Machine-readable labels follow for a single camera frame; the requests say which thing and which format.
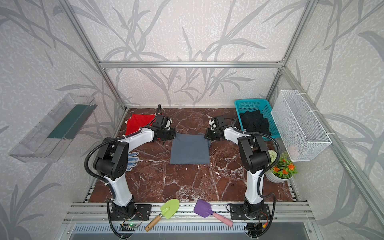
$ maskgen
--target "white flower pot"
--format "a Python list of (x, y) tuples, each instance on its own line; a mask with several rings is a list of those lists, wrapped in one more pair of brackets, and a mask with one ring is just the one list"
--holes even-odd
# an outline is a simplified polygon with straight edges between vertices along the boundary
[(287, 179), (282, 179), (282, 178), (279, 178), (278, 176), (274, 175), (272, 173), (271, 170), (269, 170), (268, 172), (265, 173), (266, 177), (268, 178), (268, 180), (270, 182), (276, 182), (276, 183), (279, 183), (279, 182), (285, 182), (287, 181), (288, 179), (291, 179), (292, 177), (290, 178), (287, 178)]

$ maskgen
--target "leaf pattern wallpaper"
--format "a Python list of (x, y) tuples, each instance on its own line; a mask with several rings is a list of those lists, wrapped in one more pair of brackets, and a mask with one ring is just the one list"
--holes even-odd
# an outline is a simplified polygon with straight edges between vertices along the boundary
[[(70, 3), (103, 61), (278, 61), (306, 0)], [(119, 68), (108, 74), (127, 106), (217, 107), (266, 96), (276, 71)]]
[[(124, 113), (57, 5), (0, 2), (0, 239), (54, 239), (91, 183), (83, 155), (113, 135)], [(98, 106), (60, 160), (8, 156), (67, 93), (93, 96)]]
[[(382, 0), (317, 4), (288, 63), (382, 197), (383, 23)], [(299, 195), (310, 202), (325, 239), (384, 239), (382, 227), (331, 149), (296, 165)]]

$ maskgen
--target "white wire mesh basket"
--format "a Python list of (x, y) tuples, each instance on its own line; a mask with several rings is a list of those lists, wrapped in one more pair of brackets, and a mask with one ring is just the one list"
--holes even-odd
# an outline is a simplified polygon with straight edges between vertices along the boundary
[(332, 143), (297, 90), (281, 90), (271, 114), (292, 161), (310, 161)]

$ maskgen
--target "potted plant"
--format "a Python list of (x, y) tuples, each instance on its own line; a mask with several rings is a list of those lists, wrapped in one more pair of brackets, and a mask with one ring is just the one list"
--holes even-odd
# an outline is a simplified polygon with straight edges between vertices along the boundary
[[(274, 162), (277, 156), (277, 153), (273, 150), (268, 150), (269, 155), (271, 156), (271, 162)], [(271, 170), (265, 173), (266, 177), (271, 182), (284, 182), (292, 178), (296, 173), (296, 167), (293, 165), (287, 151), (283, 152), (280, 155), (276, 166)]]

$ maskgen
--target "teal plastic basket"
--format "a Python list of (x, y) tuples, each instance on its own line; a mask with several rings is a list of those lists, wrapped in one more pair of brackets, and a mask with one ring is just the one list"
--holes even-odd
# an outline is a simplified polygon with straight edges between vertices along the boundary
[[(271, 105), (269, 102), (265, 99), (242, 99), (242, 100), (236, 100), (235, 101), (235, 108), (237, 112), (237, 117), (240, 122), (241, 130), (244, 131), (243, 123), (241, 122), (240, 113), (245, 113), (246, 111), (256, 111), (260, 110), (260, 112), (263, 114), (264, 118), (268, 119), (269, 122), (269, 131), (271, 132), (272, 138), (280, 137), (279, 131), (277, 130), (275, 121), (272, 118), (271, 115)], [(263, 137), (264, 141), (270, 141), (270, 139)]]

